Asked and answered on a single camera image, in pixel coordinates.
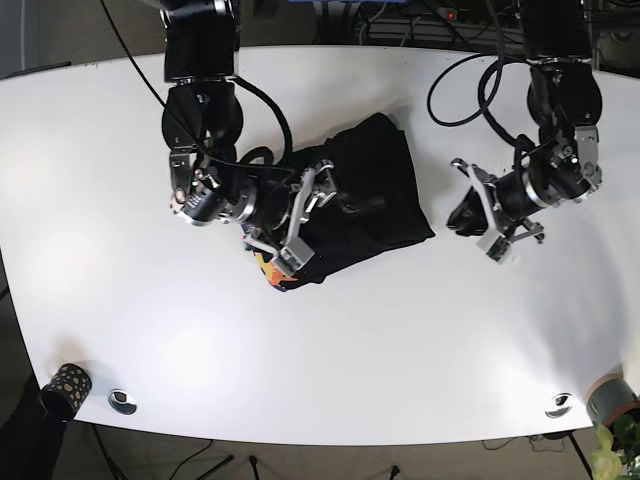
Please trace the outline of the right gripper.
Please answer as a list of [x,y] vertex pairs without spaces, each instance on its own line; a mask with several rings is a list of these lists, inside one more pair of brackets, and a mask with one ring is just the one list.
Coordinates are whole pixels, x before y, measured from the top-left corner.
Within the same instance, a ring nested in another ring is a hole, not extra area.
[[[333,169],[334,164],[328,159],[322,159],[316,165],[306,168],[301,174],[300,182],[290,188],[294,195],[290,208],[285,213],[286,231],[283,239],[263,240],[267,231],[252,227],[244,235],[245,248],[269,254],[271,265],[285,277],[293,277],[301,270],[315,252],[299,236],[300,228],[310,220],[314,209],[323,208],[337,195]],[[386,208],[386,200],[380,195],[362,199],[340,192],[336,202],[339,215],[345,219],[375,217]]]

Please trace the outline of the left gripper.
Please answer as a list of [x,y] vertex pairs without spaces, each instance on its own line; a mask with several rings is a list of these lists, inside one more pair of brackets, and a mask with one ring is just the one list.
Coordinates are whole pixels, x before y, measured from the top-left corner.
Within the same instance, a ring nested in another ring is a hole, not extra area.
[[527,172],[512,171],[500,178],[460,158],[451,166],[470,182],[461,203],[451,212],[446,226],[456,235],[475,237],[476,245],[494,262],[503,263],[514,243],[533,238],[545,240],[544,227],[530,216],[546,205],[536,197]]

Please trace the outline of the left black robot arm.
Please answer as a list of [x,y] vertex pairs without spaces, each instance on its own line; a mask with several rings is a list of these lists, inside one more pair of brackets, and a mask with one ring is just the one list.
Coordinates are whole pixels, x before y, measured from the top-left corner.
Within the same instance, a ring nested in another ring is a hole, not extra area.
[[478,103],[487,123],[513,147],[512,170],[498,177],[462,159],[451,163],[470,188],[447,226],[459,236],[477,237],[478,247],[497,263],[517,241],[544,241],[544,228],[532,215],[565,201],[580,203],[602,183],[597,124],[603,100],[593,76],[583,5],[521,1],[518,8],[530,72],[527,108],[539,139],[511,136],[488,110],[486,84],[510,62],[501,57],[483,73]]

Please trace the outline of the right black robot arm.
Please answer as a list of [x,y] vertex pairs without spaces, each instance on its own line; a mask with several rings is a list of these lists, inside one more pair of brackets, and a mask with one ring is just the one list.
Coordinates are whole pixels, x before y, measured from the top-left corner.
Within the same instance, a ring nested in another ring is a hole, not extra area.
[[[340,190],[336,165],[320,158],[291,163],[293,136],[280,107],[240,77],[240,7],[236,1],[161,1],[166,29],[162,132],[170,149],[173,212],[194,226],[238,223],[245,249],[292,278],[315,256],[300,230],[313,211],[335,204],[369,213],[381,197],[360,200]],[[283,134],[282,156],[255,147],[238,156],[243,110],[235,89],[261,99]]]

